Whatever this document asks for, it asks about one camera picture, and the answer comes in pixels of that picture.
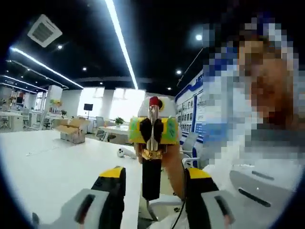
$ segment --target person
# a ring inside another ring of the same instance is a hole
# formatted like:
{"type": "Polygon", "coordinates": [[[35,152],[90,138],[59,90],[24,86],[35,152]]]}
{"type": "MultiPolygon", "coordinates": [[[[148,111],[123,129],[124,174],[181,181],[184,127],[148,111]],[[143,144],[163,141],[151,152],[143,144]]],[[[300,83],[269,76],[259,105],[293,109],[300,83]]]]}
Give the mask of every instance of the person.
{"type": "MultiPolygon", "coordinates": [[[[243,31],[238,36],[238,50],[240,77],[245,79],[245,85],[249,87],[249,90],[246,91],[250,95],[252,107],[263,120],[263,124],[257,125],[257,128],[252,131],[251,140],[245,147],[245,152],[255,155],[253,159],[256,162],[262,163],[264,161],[263,167],[270,167],[270,160],[268,159],[271,159],[275,171],[277,169],[278,171],[283,170],[283,166],[287,166],[288,174],[291,172],[294,173],[295,177],[300,177],[303,171],[300,161],[298,161],[298,165],[295,165],[295,162],[291,165],[285,159],[281,159],[289,158],[292,152],[296,152],[295,156],[299,158],[300,151],[295,150],[295,148],[292,150],[291,147],[297,147],[298,149],[303,147],[301,139],[304,136],[303,132],[299,133],[299,130],[304,127],[302,118],[296,114],[293,106],[293,73],[288,67],[289,63],[282,59],[280,49],[276,49],[268,38],[253,35],[251,32],[243,31]],[[273,148],[279,146],[279,142],[284,145],[280,149],[283,156],[279,156],[273,150],[273,148]]],[[[143,149],[140,145],[135,145],[135,150],[141,163],[143,149]]],[[[184,173],[179,145],[168,146],[168,152],[162,158],[162,166],[168,174],[174,192],[181,200],[184,200],[184,173]]],[[[217,169],[215,166],[210,175],[218,186],[222,181],[213,176],[213,172],[217,169]]],[[[256,222],[267,228],[276,220],[284,208],[285,205],[283,208],[274,209],[272,217],[268,219],[262,217],[261,222],[258,222],[259,219],[256,219],[256,222]]],[[[153,223],[149,228],[170,229],[177,216],[178,213],[170,215],[160,222],[153,223]]],[[[228,216],[224,217],[224,223],[226,227],[230,224],[228,216]]],[[[182,212],[175,228],[189,228],[185,212],[182,212]]]]}

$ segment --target ceiling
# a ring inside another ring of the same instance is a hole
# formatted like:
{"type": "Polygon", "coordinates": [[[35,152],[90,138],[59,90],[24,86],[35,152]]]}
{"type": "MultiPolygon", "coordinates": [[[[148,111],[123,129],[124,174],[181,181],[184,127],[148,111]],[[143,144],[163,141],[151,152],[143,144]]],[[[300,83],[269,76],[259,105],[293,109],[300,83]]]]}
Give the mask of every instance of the ceiling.
{"type": "MultiPolygon", "coordinates": [[[[295,37],[299,29],[293,23],[298,20],[297,14],[288,21],[287,17],[273,12],[272,1],[262,6],[258,1],[238,0],[113,2],[139,89],[151,93],[176,95],[258,10],[268,10],[283,23],[284,29],[289,28],[298,51],[304,53],[300,40],[295,37]],[[196,40],[198,34],[203,36],[204,42],[196,40]]],[[[282,6],[286,12],[295,12],[295,7],[282,6]]],[[[13,34],[8,35],[11,47],[22,50],[82,87],[134,88],[105,0],[53,0],[24,7],[30,10],[18,15],[20,22],[14,26],[14,32],[19,31],[18,36],[13,39],[13,34]],[[41,14],[62,31],[62,35],[45,48],[27,36],[41,14]]],[[[2,75],[44,89],[52,84],[69,90],[80,89],[18,52],[9,51],[5,60],[2,75]]],[[[7,81],[12,80],[0,77],[0,83],[7,81]]],[[[33,92],[42,90],[18,81],[13,83],[33,92]]]]}

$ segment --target floor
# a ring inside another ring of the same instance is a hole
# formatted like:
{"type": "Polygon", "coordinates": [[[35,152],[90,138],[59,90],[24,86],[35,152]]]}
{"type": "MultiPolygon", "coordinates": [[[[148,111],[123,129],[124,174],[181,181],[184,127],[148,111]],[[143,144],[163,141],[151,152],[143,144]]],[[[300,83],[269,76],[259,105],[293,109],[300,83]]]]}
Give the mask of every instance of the floor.
{"type": "MultiPolygon", "coordinates": [[[[24,128],[23,131],[35,131],[34,129],[31,128],[24,128]]],[[[10,129],[3,128],[0,129],[0,133],[9,133],[11,132],[10,129]]],[[[92,134],[87,134],[87,138],[92,138],[99,140],[98,138],[95,137],[95,133],[92,134]]],[[[160,187],[160,193],[161,194],[166,194],[166,195],[173,195],[173,189],[170,185],[167,173],[165,171],[161,172],[161,187],[160,187]]],[[[145,220],[152,220],[147,207],[146,207],[146,200],[142,197],[142,195],[139,197],[140,198],[140,204],[139,204],[139,218],[145,220]]],[[[179,211],[180,206],[159,206],[155,207],[154,213],[158,217],[159,220],[162,220],[163,218],[167,217],[168,215],[171,215],[175,213],[176,211],[179,211]]]]}

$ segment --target white table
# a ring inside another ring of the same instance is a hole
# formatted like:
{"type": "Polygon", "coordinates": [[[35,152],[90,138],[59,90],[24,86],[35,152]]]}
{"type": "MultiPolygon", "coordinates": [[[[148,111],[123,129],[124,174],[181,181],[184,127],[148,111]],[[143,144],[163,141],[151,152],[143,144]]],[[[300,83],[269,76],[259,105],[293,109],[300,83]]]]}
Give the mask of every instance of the white table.
{"type": "Polygon", "coordinates": [[[117,134],[117,135],[128,135],[129,126],[121,125],[120,127],[117,126],[100,126],[98,127],[99,130],[103,130],[106,132],[104,137],[104,142],[107,142],[109,134],[117,134]]]}
{"type": "Polygon", "coordinates": [[[13,131],[23,131],[23,118],[22,115],[17,112],[0,111],[0,116],[6,116],[9,118],[9,128],[13,131]]]}
{"type": "MultiPolygon", "coordinates": [[[[121,229],[137,228],[142,167],[138,160],[117,157],[121,145],[90,138],[75,145],[61,140],[54,130],[4,133],[0,138],[3,172],[26,215],[35,212],[42,223],[52,223],[60,216],[62,205],[83,188],[91,188],[101,172],[124,166],[121,229]]],[[[133,151],[133,147],[123,147],[133,151]]]]}

